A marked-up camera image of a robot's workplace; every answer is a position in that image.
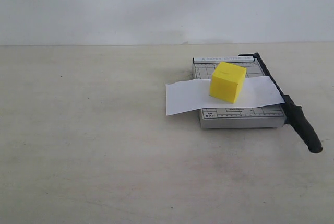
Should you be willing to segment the grey paper cutter base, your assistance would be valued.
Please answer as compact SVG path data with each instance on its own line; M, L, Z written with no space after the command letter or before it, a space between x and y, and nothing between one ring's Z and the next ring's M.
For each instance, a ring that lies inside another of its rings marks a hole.
M229 57L195 57L192 65L193 78L210 79L214 69L221 62L245 67L247 78L269 74L259 54L255 53ZM201 108L198 113L203 129L277 128L282 127L286 120L280 105L259 108Z

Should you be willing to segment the black cutter blade arm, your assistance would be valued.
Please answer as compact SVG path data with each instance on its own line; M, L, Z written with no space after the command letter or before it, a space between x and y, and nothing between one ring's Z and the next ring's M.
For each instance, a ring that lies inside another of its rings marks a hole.
M289 95L285 95L280 89L279 85L276 83L275 79L271 75L264 61L260 57L259 53L254 54L239 54L239 57L251 56L258 60L265 75L269 76L273 84L276 86L277 90L281 94L284 103L282 104L282 109L286 116L285 124L289 124L293 127L299 137L303 140L305 145L308 147L311 153L321 153L323 150L321 141L315 132L314 128L311 126L310 122L305 117L302 107L296 105Z

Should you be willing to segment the yellow cube block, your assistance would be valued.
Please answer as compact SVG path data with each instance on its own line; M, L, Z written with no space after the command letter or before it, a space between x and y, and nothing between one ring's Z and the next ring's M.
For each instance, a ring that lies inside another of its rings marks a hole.
M246 71L245 67L221 62L211 75L209 95L234 103L243 88Z

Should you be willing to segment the white paper strip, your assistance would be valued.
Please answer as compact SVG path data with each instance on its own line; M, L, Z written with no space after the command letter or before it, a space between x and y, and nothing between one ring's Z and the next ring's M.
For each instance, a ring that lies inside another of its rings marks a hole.
M235 103L209 95L209 79L178 81L166 85L166 115L203 108L258 108L283 104L284 99L269 76L246 78Z

